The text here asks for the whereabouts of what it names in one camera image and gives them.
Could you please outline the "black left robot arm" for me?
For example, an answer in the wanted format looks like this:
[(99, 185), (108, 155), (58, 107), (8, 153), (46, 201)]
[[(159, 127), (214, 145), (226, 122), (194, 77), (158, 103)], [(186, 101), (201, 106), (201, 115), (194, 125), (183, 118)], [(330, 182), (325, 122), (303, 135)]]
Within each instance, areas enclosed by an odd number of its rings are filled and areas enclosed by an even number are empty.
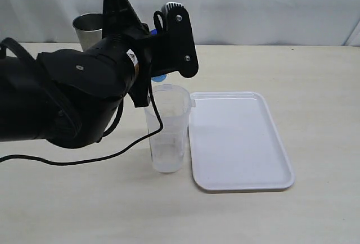
[(151, 78), (199, 69), (188, 11), (171, 4), (153, 16), (151, 34), (128, 0), (103, 0), (102, 38), (81, 52), (33, 57), (12, 38), (1, 41), (1, 141), (45, 139), (81, 148), (107, 134), (123, 99), (150, 103)]

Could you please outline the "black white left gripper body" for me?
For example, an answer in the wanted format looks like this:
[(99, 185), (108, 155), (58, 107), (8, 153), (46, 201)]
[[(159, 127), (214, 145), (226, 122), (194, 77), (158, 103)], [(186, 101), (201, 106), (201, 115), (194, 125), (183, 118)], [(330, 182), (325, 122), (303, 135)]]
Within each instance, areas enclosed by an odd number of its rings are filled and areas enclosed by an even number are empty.
[(199, 64), (185, 7), (175, 7), (167, 15), (155, 11), (156, 35), (150, 34), (128, 0), (103, 0), (102, 15), (102, 51), (121, 71), (124, 93), (135, 107), (149, 105), (152, 77), (173, 72), (184, 78), (197, 74)]

